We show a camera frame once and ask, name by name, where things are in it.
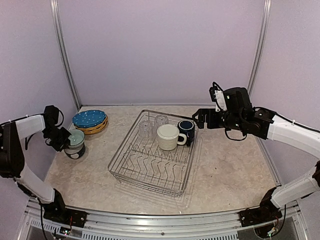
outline white mug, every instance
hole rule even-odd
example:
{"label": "white mug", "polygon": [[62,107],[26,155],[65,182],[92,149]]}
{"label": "white mug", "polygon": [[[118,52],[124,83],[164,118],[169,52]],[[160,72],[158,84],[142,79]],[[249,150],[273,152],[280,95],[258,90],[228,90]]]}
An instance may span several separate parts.
{"label": "white mug", "polygon": [[187,136],[179,132],[179,129],[172,124],[161,125],[157,131],[158,145],[162,150],[171,151],[178,145],[184,145],[187,142]]}

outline lavender wall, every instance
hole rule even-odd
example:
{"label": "lavender wall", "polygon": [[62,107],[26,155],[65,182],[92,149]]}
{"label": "lavender wall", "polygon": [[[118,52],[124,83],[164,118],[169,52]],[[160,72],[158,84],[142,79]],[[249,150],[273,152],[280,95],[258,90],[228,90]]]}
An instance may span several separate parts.
{"label": "lavender wall", "polygon": [[208,104],[212,81],[246,87],[263,7],[264,0],[59,1],[82,103]]}
{"label": "lavender wall", "polygon": [[[320,129],[320,2],[273,0],[252,103]],[[265,145],[283,183],[297,178],[317,159],[282,143]],[[320,235],[320,193],[300,201],[311,239]]]}
{"label": "lavender wall", "polygon": [[[0,1],[0,101],[0,123],[56,105],[68,126],[76,112],[49,0]],[[44,179],[54,154],[37,133],[25,152],[25,161]],[[12,179],[0,178],[0,239],[14,239],[27,201]]]}

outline blue plate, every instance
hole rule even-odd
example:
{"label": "blue plate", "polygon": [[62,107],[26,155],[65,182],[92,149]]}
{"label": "blue plate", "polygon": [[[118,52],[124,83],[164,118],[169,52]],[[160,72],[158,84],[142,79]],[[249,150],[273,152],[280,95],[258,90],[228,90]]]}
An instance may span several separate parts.
{"label": "blue plate", "polygon": [[101,124],[107,115],[100,110],[82,111],[72,118],[72,123],[79,128],[92,128]]}

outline wire dish rack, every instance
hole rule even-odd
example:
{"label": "wire dish rack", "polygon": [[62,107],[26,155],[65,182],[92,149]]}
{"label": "wire dish rack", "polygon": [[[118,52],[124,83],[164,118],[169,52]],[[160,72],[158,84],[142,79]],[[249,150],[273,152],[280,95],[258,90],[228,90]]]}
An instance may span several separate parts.
{"label": "wire dish rack", "polygon": [[110,173],[118,180],[144,189],[180,197],[187,187],[193,161],[193,149],[198,128],[191,146],[178,145],[174,150],[159,148],[156,134],[151,138],[139,136],[139,123],[144,120],[154,122],[158,115],[166,115],[169,124],[177,125],[189,117],[152,110],[143,110],[108,165]]}

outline mug handle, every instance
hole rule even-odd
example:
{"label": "mug handle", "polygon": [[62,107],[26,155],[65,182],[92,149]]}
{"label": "mug handle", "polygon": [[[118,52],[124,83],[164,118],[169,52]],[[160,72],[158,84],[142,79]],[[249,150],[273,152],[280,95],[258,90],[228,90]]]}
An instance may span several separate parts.
{"label": "mug handle", "polygon": [[185,135],[185,134],[183,134],[183,133],[179,133],[179,136],[180,137],[183,137],[183,141],[178,141],[176,144],[178,144],[178,145],[185,145],[186,144],[186,142],[187,142],[187,136]]}

